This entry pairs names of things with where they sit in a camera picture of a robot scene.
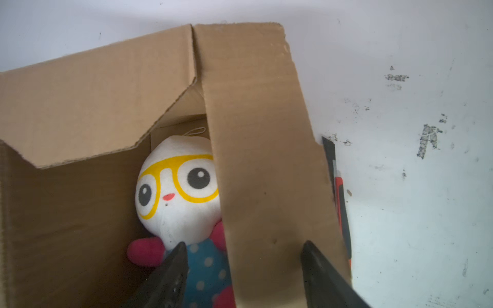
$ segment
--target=plush toy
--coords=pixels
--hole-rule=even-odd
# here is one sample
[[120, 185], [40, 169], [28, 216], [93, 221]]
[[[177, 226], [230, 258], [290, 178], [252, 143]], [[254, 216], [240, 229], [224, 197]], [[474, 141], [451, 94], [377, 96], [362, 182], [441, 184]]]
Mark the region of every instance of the plush toy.
[[133, 241], [129, 260], [156, 267], [183, 241], [190, 268], [183, 307], [235, 307], [210, 141], [171, 136], [158, 145], [141, 168], [135, 205], [157, 237]]

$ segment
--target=pink nose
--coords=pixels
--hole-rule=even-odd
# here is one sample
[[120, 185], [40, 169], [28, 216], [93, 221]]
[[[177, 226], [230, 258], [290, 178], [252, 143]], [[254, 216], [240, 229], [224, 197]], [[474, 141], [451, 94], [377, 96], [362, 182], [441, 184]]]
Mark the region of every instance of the pink nose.
[[175, 197], [175, 194], [167, 194], [163, 197], [163, 200], [169, 201]]

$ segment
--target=open cardboard box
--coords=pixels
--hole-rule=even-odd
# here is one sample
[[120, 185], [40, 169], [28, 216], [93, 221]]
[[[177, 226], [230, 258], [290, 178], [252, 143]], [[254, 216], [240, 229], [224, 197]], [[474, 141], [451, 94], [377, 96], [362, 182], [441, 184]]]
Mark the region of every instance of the open cardboard box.
[[306, 240], [349, 281], [282, 26], [186, 25], [0, 74], [2, 304], [125, 301], [141, 164], [206, 117], [237, 306], [305, 307]]

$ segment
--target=white table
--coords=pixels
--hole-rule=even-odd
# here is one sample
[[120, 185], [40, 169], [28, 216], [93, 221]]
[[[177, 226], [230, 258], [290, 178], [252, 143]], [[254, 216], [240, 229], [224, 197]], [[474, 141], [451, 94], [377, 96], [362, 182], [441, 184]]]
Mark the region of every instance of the white table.
[[[282, 23], [315, 136], [337, 134], [356, 291], [493, 306], [493, 1], [34, 2], [0, 4], [0, 71], [186, 23]], [[425, 124], [443, 132], [421, 159]]]

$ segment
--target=white plush head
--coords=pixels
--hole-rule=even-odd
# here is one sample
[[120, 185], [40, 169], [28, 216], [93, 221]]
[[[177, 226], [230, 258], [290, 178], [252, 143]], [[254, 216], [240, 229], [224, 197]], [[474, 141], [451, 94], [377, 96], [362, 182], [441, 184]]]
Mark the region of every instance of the white plush head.
[[135, 206], [167, 250], [208, 238], [221, 219], [211, 142], [171, 136], [159, 144], [142, 166]]

